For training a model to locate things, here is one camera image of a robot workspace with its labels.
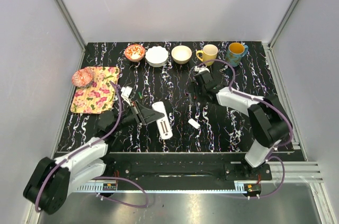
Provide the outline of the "white remote control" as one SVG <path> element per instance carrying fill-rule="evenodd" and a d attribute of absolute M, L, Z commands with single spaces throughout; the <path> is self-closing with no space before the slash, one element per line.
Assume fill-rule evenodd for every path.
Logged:
<path fill-rule="evenodd" d="M 162 140 L 172 138 L 173 133 L 168 119 L 168 115 L 163 102 L 155 102 L 151 105 L 153 110 L 162 113 L 164 116 L 156 121 L 158 131 Z"/>

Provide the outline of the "white battery cover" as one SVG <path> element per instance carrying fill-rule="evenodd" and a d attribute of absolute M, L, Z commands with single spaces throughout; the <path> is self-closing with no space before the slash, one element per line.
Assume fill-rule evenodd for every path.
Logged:
<path fill-rule="evenodd" d="M 194 119 L 192 119 L 192 118 L 190 118 L 190 119 L 188 120 L 188 123 L 189 123 L 192 127 L 194 127 L 195 129 L 199 129 L 199 128 L 200 128 L 200 124 L 199 124 L 197 121 L 195 121 Z"/>

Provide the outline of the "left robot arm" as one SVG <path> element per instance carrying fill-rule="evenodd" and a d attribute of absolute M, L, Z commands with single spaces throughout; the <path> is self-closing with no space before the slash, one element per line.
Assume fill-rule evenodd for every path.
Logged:
<path fill-rule="evenodd" d="M 86 144 L 58 158 L 45 157 L 37 163 L 23 196 L 34 204 L 36 212 L 55 213 L 87 181 L 114 175 L 114 165 L 103 160 L 114 144 L 114 132 L 132 124 L 146 126 L 164 117 L 164 109 L 157 104 L 147 108 L 138 101 L 130 102 L 125 112 L 101 113 L 97 134 Z"/>

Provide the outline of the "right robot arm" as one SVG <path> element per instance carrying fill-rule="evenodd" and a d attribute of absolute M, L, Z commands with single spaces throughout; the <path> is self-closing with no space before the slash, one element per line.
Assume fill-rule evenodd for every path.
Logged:
<path fill-rule="evenodd" d="M 249 117 L 254 142 L 245 155 L 241 174 L 248 180 L 260 173 L 262 165 L 273 148 L 293 138 L 292 124 L 275 95 L 266 97 L 249 95 L 231 87 L 218 84 L 207 68 L 196 68 L 194 74 L 198 93 L 206 101 L 229 107 Z"/>

